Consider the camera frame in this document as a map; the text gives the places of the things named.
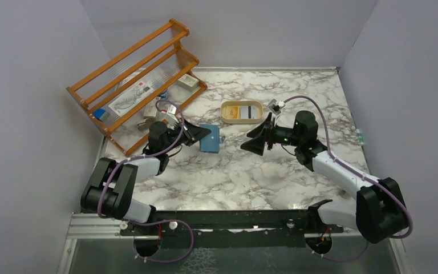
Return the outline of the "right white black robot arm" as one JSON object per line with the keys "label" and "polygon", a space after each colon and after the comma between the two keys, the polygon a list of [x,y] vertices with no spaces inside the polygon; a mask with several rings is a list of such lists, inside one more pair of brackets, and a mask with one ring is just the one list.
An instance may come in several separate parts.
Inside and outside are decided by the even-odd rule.
{"label": "right white black robot arm", "polygon": [[342,162],[318,140],[318,123],[310,111],[299,111],[292,128],[275,125],[271,114],[246,135],[241,149],[262,156],[274,144],[293,146],[296,160],[312,172],[323,175],[355,199],[355,205],[321,203],[306,217],[307,227],[320,232],[329,224],[356,229],[370,243],[408,228],[405,202],[397,182],[379,179]]}

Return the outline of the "blue leather card holder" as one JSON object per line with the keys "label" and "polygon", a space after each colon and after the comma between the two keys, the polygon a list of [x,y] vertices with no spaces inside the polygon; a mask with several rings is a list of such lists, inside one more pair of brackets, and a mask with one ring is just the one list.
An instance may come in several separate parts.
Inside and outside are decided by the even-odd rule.
{"label": "blue leather card holder", "polygon": [[200,124],[200,127],[210,130],[210,133],[200,139],[200,152],[218,154],[221,143],[219,126],[213,124]]}

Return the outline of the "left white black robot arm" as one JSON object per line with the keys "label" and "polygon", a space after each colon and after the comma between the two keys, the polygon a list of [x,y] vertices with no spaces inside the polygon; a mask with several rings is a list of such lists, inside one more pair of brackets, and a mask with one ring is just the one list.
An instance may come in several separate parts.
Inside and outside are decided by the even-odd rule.
{"label": "left white black robot arm", "polygon": [[121,162],[106,157],[98,160],[80,198],[82,211],[134,221],[142,234],[152,233],[157,221],[152,215],[155,208],[133,199],[135,183],[162,174],[169,163],[169,150],[191,146],[209,134],[210,129],[189,122],[174,128],[164,122],[152,123],[142,155]]}

